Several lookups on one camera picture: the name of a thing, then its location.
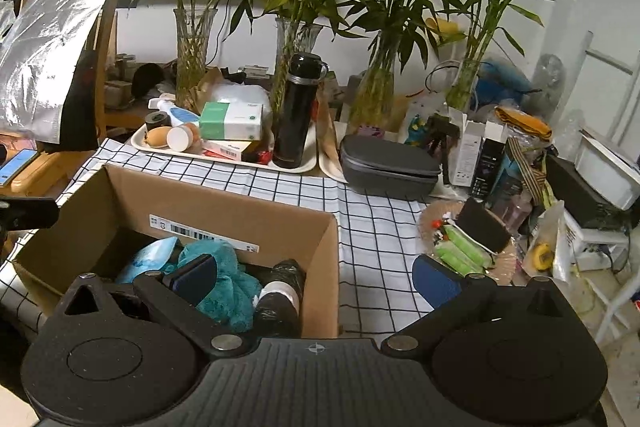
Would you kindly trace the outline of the brown paper bag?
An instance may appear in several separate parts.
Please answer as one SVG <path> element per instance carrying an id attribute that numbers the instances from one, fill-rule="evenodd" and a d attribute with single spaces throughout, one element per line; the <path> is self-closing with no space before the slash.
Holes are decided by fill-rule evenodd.
<path id="1" fill-rule="evenodd" d="M 239 101 L 239 85 L 224 78 L 218 67 L 209 69 L 195 88 L 195 113 L 201 114 L 209 102 Z"/>

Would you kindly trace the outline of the blue wet wipes pack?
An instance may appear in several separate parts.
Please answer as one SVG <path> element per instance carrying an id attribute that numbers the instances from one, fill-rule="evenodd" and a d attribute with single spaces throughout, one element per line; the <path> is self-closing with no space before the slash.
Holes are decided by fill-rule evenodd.
<path id="1" fill-rule="evenodd" d="M 115 283 L 129 284 L 142 273 L 160 271 L 170 261 L 177 244 L 177 237 L 171 236 L 166 239 L 157 239 L 157 241 L 143 247 L 119 272 Z"/>

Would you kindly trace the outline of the white spray bottle blue label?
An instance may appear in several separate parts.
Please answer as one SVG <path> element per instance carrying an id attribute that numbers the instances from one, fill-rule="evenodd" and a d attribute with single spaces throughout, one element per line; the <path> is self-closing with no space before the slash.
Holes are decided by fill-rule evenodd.
<path id="1" fill-rule="evenodd" d="M 189 109 L 179 107 L 173 98 L 151 98 L 148 109 L 160 110 L 168 115 L 172 127 L 182 124 L 198 124 L 200 116 Z"/>

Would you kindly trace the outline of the teal bath loofah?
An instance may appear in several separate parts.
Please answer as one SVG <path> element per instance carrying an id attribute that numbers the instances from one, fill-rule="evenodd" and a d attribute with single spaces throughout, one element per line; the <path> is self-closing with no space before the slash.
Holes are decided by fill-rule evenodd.
<path id="1" fill-rule="evenodd" d="M 234 333 L 248 332 L 253 327 L 254 300 L 262 291 L 262 284 L 245 272 L 228 242 L 201 239 L 188 244 L 179 254 L 169 257 L 162 271 L 165 274 L 175 272 L 201 255 L 215 259 L 217 277 L 213 289 L 195 308 Z"/>

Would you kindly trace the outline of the smartphone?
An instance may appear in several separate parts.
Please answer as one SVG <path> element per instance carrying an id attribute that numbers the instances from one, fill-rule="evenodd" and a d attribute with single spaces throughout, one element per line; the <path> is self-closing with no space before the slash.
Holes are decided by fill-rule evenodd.
<path id="1" fill-rule="evenodd" d="M 0 186 L 8 186 L 11 181 L 24 170 L 36 157 L 36 150 L 20 150 L 0 168 Z"/>

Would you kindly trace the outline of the silver foil sheet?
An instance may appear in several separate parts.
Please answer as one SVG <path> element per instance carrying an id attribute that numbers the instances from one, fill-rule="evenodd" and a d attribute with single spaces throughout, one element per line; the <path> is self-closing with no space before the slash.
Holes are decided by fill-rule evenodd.
<path id="1" fill-rule="evenodd" d="M 60 142 L 63 105 L 106 0 L 28 0 L 1 45 L 1 129 Z"/>

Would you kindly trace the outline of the black tape roll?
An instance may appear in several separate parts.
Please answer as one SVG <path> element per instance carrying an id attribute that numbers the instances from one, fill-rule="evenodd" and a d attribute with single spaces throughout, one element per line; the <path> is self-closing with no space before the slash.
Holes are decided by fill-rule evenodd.
<path id="1" fill-rule="evenodd" d="M 154 110 L 144 118 L 145 131 L 149 132 L 160 127 L 171 127 L 169 115 L 162 110 Z"/>

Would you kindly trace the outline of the white product box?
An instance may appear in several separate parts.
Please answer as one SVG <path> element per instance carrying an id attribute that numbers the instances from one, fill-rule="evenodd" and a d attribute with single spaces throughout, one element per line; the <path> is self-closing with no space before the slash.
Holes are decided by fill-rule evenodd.
<path id="1" fill-rule="evenodd" d="M 454 186 L 470 187 L 484 140 L 485 124 L 472 121 L 461 110 L 452 107 L 449 109 L 449 118 L 459 130 L 457 139 L 449 149 L 449 182 Z"/>

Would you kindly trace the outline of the green white tissue pack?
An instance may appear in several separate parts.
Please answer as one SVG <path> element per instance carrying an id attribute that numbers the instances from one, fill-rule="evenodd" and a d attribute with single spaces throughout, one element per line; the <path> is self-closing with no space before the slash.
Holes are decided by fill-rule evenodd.
<path id="1" fill-rule="evenodd" d="M 198 127 L 204 140 L 259 141 L 262 139 L 262 104 L 207 102 Z"/>

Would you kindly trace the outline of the black thermos bottle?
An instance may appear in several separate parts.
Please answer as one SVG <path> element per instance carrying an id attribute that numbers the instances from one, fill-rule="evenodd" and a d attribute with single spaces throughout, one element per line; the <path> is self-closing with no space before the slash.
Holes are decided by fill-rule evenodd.
<path id="1" fill-rule="evenodd" d="M 317 54 L 292 56 L 274 136 L 272 161 L 277 166 L 293 169 L 302 162 L 312 106 L 327 72 L 328 66 Z"/>

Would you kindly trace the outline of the red packet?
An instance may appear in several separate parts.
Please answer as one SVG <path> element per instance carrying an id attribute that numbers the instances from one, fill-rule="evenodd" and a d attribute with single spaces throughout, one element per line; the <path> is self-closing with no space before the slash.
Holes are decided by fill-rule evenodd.
<path id="1" fill-rule="evenodd" d="M 258 150 L 255 154 L 255 159 L 257 165 L 268 165 L 270 161 L 272 161 L 272 152 L 271 150 Z"/>

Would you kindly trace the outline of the cardboard box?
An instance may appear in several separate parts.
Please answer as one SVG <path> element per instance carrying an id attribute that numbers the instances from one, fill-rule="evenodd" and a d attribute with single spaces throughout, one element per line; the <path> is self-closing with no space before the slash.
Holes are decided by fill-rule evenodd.
<path id="1" fill-rule="evenodd" d="M 55 226 L 16 248 L 13 268 L 32 300 L 51 314 L 78 275 L 114 277 L 134 254 L 111 254 L 117 232 L 189 244 L 223 239 L 243 263 L 294 259 L 306 273 L 300 305 L 305 338 L 338 334 L 338 233 L 329 213 L 268 202 L 106 165 L 72 188 Z"/>

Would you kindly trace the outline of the cream plastic tray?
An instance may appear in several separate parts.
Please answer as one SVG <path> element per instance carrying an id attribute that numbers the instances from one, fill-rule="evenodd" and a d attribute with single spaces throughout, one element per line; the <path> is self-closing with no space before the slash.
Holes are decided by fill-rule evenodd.
<path id="1" fill-rule="evenodd" d="M 311 170 L 314 170 L 314 168 L 316 168 L 318 164 L 317 127 L 314 122 L 312 122 L 308 128 L 303 151 L 303 159 L 300 162 L 300 165 L 296 168 L 282 168 L 277 166 L 273 161 L 269 161 L 268 164 L 262 165 L 258 164 L 258 162 L 225 158 L 219 155 L 215 155 L 214 153 L 206 152 L 206 150 L 204 150 L 204 148 L 201 147 L 200 144 L 191 147 L 190 150 L 187 150 L 186 152 L 174 152 L 168 147 L 152 147 L 146 144 L 144 139 L 144 132 L 144 127 L 140 127 L 136 132 L 134 132 L 131 139 L 129 140 L 129 143 L 136 150 L 141 150 L 141 152 L 145 153 L 157 153 L 160 155 L 186 158 L 190 160 L 221 162 L 221 164 L 229 164 L 247 168 L 256 168 L 292 174 L 303 174 L 309 172 Z"/>

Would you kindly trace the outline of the white orange pill bottle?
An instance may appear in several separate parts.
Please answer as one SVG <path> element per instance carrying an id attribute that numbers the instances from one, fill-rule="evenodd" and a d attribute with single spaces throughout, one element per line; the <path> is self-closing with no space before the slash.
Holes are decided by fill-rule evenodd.
<path id="1" fill-rule="evenodd" d="M 200 139 L 200 130 L 194 122 L 172 127 L 166 136 L 167 146 L 174 152 L 182 153 L 189 150 Z"/>

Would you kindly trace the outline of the grey zip hard case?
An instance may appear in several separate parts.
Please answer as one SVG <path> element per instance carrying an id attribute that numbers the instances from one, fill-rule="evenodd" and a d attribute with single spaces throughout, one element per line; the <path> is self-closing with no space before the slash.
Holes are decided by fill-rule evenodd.
<path id="1" fill-rule="evenodd" d="M 440 165 L 426 150 L 367 135 L 347 135 L 340 147 L 346 182 L 390 197 L 430 195 Z"/>

